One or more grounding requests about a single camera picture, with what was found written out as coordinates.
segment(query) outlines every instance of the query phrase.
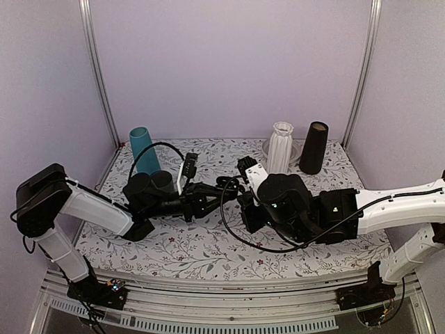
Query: black bracket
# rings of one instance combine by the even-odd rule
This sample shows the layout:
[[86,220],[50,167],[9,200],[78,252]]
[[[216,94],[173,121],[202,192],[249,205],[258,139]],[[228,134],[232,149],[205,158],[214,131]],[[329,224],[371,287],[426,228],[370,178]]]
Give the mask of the black bracket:
[[335,294],[340,310],[380,303],[396,296],[395,285],[382,283],[379,266],[380,261],[377,261],[368,268],[368,281],[366,283],[336,290]]
[[100,283],[89,261],[86,258],[85,261],[89,268],[88,276],[79,282],[70,282],[67,296],[87,304],[123,310],[128,294],[124,283]]

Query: table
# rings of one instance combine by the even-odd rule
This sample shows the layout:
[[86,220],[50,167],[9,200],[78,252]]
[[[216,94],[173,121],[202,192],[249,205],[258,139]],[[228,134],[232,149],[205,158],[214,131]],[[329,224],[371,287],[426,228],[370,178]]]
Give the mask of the table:
[[[266,165],[261,139],[185,139],[167,142],[184,154],[199,154],[195,182],[215,184],[217,176],[236,175],[238,159],[250,155]],[[176,178],[181,159],[170,148],[158,146],[156,153],[163,170]],[[115,161],[101,193],[124,202],[122,187],[127,183],[133,162],[126,143]],[[317,175],[306,175],[298,164],[290,166],[314,194],[322,190],[362,188],[363,185],[337,141],[329,141],[323,168]],[[245,230],[236,201],[225,205],[229,226],[242,238],[268,248],[288,248],[270,228],[250,234]],[[311,245],[288,254],[258,251],[227,234],[216,210],[206,218],[186,223],[181,218],[152,220],[155,231],[137,243],[123,240],[108,230],[85,223],[76,248],[91,265],[109,271],[136,275],[188,278],[194,280],[267,280],[343,273],[367,268],[388,256],[391,250],[384,231],[335,245]]]

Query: metal pole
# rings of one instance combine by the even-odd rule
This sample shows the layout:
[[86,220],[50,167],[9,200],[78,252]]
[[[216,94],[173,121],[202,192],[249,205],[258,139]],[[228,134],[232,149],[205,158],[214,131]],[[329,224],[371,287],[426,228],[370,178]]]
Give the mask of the metal pole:
[[111,112],[110,102],[108,100],[108,95],[106,94],[105,81],[102,76],[102,69],[99,62],[99,53],[97,51],[95,32],[92,26],[90,2],[89,0],[79,0],[79,4],[81,8],[83,31],[85,32],[86,44],[88,47],[88,52],[90,54],[92,71],[95,75],[97,90],[99,92],[99,98],[104,110],[106,124],[108,126],[108,130],[110,132],[114,146],[116,148],[119,148],[120,140],[118,129],[114,121],[113,113]]
[[366,37],[366,47],[363,56],[362,68],[360,70],[359,82],[355,91],[353,106],[350,111],[348,124],[346,125],[341,145],[347,151],[353,136],[354,127],[359,115],[360,106],[362,105],[366,80],[368,79],[369,68],[371,66],[371,58],[374,52],[374,44],[377,39],[378,24],[380,21],[380,11],[382,8],[382,0],[372,0],[371,15],[369,17],[368,35]]

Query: white plate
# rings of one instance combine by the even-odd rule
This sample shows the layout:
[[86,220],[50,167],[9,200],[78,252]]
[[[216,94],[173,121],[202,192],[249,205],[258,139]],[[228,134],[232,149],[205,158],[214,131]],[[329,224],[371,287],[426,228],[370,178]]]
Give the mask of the white plate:
[[[270,142],[270,139],[267,139],[266,141],[264,141],[264,143],[262,145],[263,153],[266,157],[269,153],[269,142]],[[302,151],[303,151],[302,146],[298,145],[295,141],[293,141],[292,142],[292,150],[291,150],[291,158],[289,159],[289,163],[290,164],[296,163],[300,159]]]

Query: black cable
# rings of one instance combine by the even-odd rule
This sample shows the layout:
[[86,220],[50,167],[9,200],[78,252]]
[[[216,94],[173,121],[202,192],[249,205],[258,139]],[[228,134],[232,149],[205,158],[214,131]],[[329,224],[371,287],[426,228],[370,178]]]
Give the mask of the black cable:
[[394,319],[394,317],[397,315],[398,311],[401,310],[403,301],[405,300],[405,278],[402,278],[403,288],[402,288],[402,298],[400,299],[400,303],[397,306],[396,311],[393,313],[392,317],[386,318],[382,321],[382,324],[386,324],[388,321],[391,321]]
[[303,243],[303,244],[301,244],[299,246],[296,246],[296,247],[293,247],[293,248],[288,248],[288,249],[270,249],[270,248],[264,248],[264,247],[261,247],[261,246],[257,246],[256,244],[252,244],[249,241],[246,241],[243,238],[240,238],[238,235],[236,235],[230,229],[229,225],[227,224],[227,221],[225,220],[225,215],[224,215],[224,194],[225,194],[225,191],[226,191],[227,187],[229,186],[230,182],[235,180],[235,179],[239,179],[239,178],[243,178],[243,176],[241,176],[241,175],[233,176],[226,183],[226,185],[224,185],[224,188],[222,189],[221,202],[220,202],[221,220],[223,221],[222,223],[224,224],[224,226],[225,226],[226,230],[228,231],[228,233],[230,233],[238,241],[240,241],[243,244],[246,244],[248,246],[251,246],[253,248],[259,249],[259,250],[264,251],[264,252],[269,252],[269,253],[278,253],[278,254],[290,253],[290,252],[297,251],[297,250],[302,249],[302,248],[306,248],[312,242],[316,241],[317,239],[320,239],[322,236],[324,236],[327,233],[331,232],[333,229],[339,227],[341,224],[345,223],[346,221],[351,219],[353,216],[359,214],[360,212],[362,212],[363,210],[367,209],[368,207],[371,207],[371,206],[373,206],[373,205],[375,205],[375,204],[377,204],[379,202],[383,202],[384,200],[391,199],[391,196],[385,196],[385,197],[382,197],[382,198],[378,198],[377,200],[373,200],[372,202],[369,202],[368,204],[366,204],[363,207],[359,208],[357,211],[355,211],[352,214],[350,214],[344,220],[338,222],[337,224],[333,225],[332,227],[328,228],[327,230],[323,231],[322,233],[316,235],[314,238],[310,239],[309,241],[306,241],[305,243]]
[[131,175],[133,174],[134,168],[136,167],[136,164],[138,163],[139,159],[144,155],[144,153],[146,153],[146,151],[148,151],[150,148],[154,148],[154,147],[159,146],[159,145],[163,145],[163,146],[167,146],[167,147],[171,148],[172,150],[174,150],[181,157],[182,161],[184,161],[184,155],[181,153],[181,151],[179,151],[172,144],[164,143],[163,141],[159,141],[158,143],[153,143],[151,145],[148,145],[142,151],[140,151],[140,153],[138,154],[136,159],[134,159],[134,162],[133,162],[133,164],[131,165],[131,168],[130,168],[130,173],[128,174],[128,182],[130,182]]
[[35,251],[35,241],[33,240],[33,247],[31,249],[28,248],[28,246],[26,245],[26,236],[23,236],[22,239],[23,242],[23,247],[25,248],[26,252],[28,252],[28,254],[32,254]]
[[48,183],[45,184],[44,187],[42,187],[37,193],[35,193],[31,198],[29,198],[25,203],[23,203],[22,205],[20,205],[16,210],[14,210],[10,215],[9,215],[9,219],[11,221],[13,221],[14,223],[17,223],[17,220],[14,218],[14,215],[19,212],[20,210],[22,210],[23,208],[25,208],[34,198],[36,198],[37,196],[39,196],[43,191],[45,191],[46,189],[49,188],[49,186],[51,186],[52,184],[55,184],[57,182],[66,182],[66,179],[57,179],[57,180],[52,180],[49,181]]
[[388,321],[391,321],[392,319],[394,319],[394,317],[395,317],[395,316],[398,314],[398,312],[401,310],[403,301],[405,300],[405,278],[402,278],[402,282],[403,282],[402,298],[400,299],[400,302],[399,302],[399,304],[398,304],[396,310],[394,311],[394,313],[392,313],[392,316],[391,316],[391,317],[388,317],[388,318],[385,317],[382,321],[380,321],[380,320],[381,320],[381,317],[379,317],[379,318],[376,319],[374,322],[372,322],[372,323],[369,322],[368,324],[365,324],[365,323],[364,323],[364,320],[359,318],[359,320],[360,320],[365,326],[370,327],[370,328],[373,328],[373,327],[380,327],[381,325],[384,325],[384,324],[386,324]]
[[298,246],[299,246],[298,244],[296,244],[296,243],[294,243],[294,242],[288,240],[288,239],[287,239],[287,238],[286,238],[280,231],[278,231],[276,228],[274,228],[274,231],[275,231],[275,233],[278,234],[278,237],[280,237],[284,242],[288,243],[288,244],[291,245],[291,246],[295,246],[295,247],[298,247]]
[[422,196],[422,195],[431,195],[432,193],[439,193],[440,191],[443,191],[443,188],[436,188],[428,191],[417,191],[414,193],[397,193],[394,195],[394,198],[397,197],[408,197],[408,196]]
[[[64,272],[61,268],[60,268],[60,271],[61,271],[61,273],[62,273],[64,279],[67,281],[68,287],[71,287],[71,288],[72,288],[72,291],[76,294],[77,300],[80,301],[80,303],[82,304],[82,306],[86,309],[87,314],[88,314],[88,318],[89,318],[90,323],[91,323],[91,325],[92,325],[90,328],[91,328],[96,334],[106,334],[105,330],[102,328],[102,326],[100,325],[100,323],[97,321],[97,315],[98,315],[97,310],[94,309],[94,308],[91,306],[91,303],[85,303],[85,302],[82,300],[80,294],[79,294],[79,293],[77,292],[77,290],[76,290],[76,287],[75,287],[74,285],[71,285],[71,284],[70,284],[70,279],[67,277],[67,275],[65,274],[65,272]],[[101,333],[100,333],[99,331],[96,330],[95,326],[97,326],[97,327],[100,329]]]

